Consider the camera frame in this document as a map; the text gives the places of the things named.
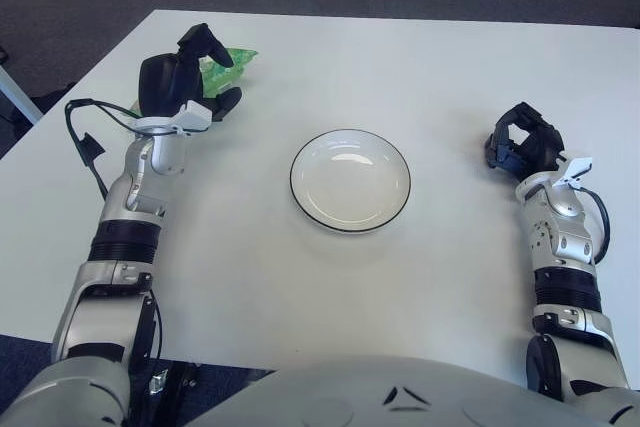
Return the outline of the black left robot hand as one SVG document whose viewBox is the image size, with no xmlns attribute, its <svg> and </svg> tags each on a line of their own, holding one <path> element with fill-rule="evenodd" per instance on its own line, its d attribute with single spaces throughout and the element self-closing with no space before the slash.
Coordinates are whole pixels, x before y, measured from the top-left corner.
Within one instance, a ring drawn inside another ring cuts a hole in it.
<svg viewBox="0 0 640 427">
<path fill-rule="evenodd" d="M 220 122 L 242 98 L 242 90 L 231 87 L 213 98 L 204 96 L 199 61 L 209 57 L 231 68 L 227 49 L 205 23 L 192 26 L 178 41 L 175 53 L 145 59 L 140 67 L 138 103 L 144 117 L 172 117 L 190 101 L 207 108 L 212 120 Z"/>
</svg>

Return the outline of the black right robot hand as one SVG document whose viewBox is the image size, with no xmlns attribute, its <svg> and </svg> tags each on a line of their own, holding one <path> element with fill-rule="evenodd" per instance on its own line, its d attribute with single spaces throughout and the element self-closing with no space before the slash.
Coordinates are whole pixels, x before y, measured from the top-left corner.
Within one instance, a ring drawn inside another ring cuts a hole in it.
<svg viewBox="0 0 640 427">
<path fill-rule="evenodd" d="M 527 136 L 520 144 L 509 134 L 516 126 Z M 484 157 L 490 168 L 499 168 L 516 180 L 558 169 L 556 159 L 564 150 L 561 134 L 526 102 L 520 102 L 503 114 L 484 144 Z"/>
</svg>

